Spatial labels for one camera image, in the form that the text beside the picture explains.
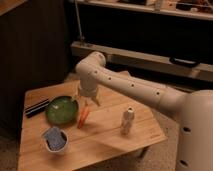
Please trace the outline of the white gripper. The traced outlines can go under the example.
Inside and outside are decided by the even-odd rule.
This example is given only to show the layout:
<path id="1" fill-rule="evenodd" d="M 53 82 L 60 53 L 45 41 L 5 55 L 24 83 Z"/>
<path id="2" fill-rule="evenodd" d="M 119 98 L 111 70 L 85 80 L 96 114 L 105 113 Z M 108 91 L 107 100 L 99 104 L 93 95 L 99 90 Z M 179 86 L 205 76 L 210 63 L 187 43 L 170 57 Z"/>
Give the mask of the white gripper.
<path id="1" fill-rule="evenodd" d="M 90 97 L 92 98 L 92 101 L 97 105 L 97 106 L 101 106 L 98 98 L 96 97 L 98 94 L 98 87 L 96 87 L 95 89 L 92 90 L 86 90 L 83 89 L 80 85 L 78 86 L 78 94 L 74 94 L 71 97 L 71 101 L 78 101 L 80 99 L 80 96 L 84 96 L 84 97 Z"/>

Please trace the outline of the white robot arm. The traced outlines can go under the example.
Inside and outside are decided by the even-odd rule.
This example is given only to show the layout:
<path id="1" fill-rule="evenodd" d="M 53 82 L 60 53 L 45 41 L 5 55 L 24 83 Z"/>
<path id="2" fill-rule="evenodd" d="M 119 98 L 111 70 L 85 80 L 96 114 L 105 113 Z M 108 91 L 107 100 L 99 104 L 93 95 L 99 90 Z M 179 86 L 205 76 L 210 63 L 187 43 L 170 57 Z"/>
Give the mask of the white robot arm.
<path id="1" fill-rule="evenodd" d="M 78 92 L 94 98 L 98 85 L 147 105 L 165 115 L 178 115 L 179 136 L 175 171 L 213 171 L 213 90 L 179 91 L 105 68 L 106 57 L 91 52 L 75 67 Z"/>

